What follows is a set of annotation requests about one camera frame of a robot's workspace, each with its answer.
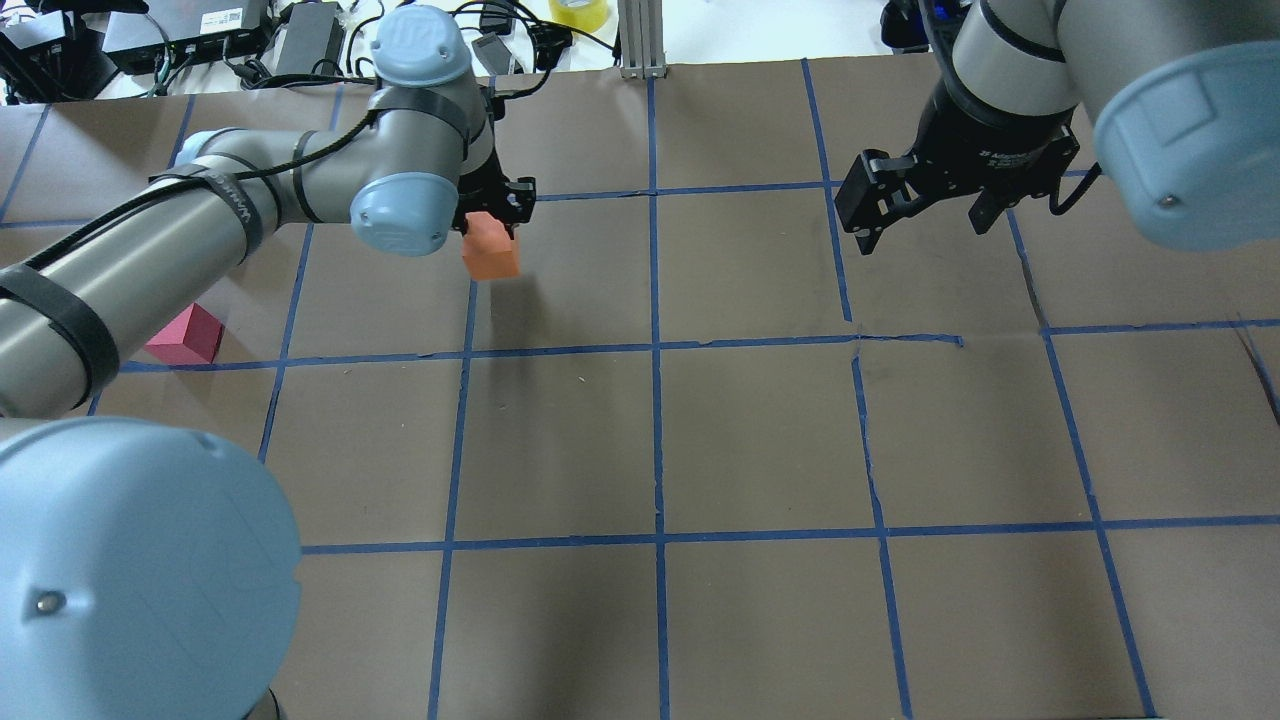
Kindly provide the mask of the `orange foam cube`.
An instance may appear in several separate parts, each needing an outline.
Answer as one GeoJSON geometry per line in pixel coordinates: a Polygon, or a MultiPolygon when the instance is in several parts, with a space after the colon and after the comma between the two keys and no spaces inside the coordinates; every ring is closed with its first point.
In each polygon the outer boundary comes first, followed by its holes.
{"type": "Polygon", "coordinates": [[[470,278],[476,282],[518,277],[518,237],[512,228],[486,211],[465,215],[462,259],[470,278]]]}

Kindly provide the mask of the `yellow tape roll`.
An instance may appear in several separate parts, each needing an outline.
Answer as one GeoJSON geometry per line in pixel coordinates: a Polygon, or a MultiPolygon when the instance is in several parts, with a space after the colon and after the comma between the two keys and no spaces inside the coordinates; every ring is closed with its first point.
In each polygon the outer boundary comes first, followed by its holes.
{"type": "Polygon", "coordinates": [[[611,17],[605,0],[552,0],[548,6],[553,22],[585,33],[599,31],[611,17]]]}

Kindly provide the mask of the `brown paper table mat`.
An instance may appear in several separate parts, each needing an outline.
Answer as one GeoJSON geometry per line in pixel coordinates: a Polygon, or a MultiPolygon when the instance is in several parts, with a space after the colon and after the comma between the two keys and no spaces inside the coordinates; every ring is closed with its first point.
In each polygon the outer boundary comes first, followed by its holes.
{"type": "Polygon", "coordinates": [[[1107,181],[860,255],[837,179],[927,56],[567,73],[512,104],[518,277],[344,223],[140,296],[223,322],[81,416],[279,482],[306,719],[1275,719],[1277,242],[1179,252],[1107,181]]]}

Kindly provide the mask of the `pink foam cube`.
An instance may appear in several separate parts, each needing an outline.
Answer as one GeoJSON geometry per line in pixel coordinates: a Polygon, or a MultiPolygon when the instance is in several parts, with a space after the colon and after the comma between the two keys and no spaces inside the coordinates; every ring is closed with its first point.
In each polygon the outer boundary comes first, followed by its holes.
{"type": "Polygon", "coordinates": [[[214,364],[225,327],[200,304],[191,304],[148,340],[143,351],[161,364],[214,364]]]}

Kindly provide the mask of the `aluminium frame post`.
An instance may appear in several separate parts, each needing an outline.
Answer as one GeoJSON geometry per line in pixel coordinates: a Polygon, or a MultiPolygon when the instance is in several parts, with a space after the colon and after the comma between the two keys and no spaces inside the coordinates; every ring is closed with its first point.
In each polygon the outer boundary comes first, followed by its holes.
{"type": "Polygon", "coordinates": [[[617,1],[618,69],[625,79],[659,79],[668,74],[663,1],[617,1]]]}

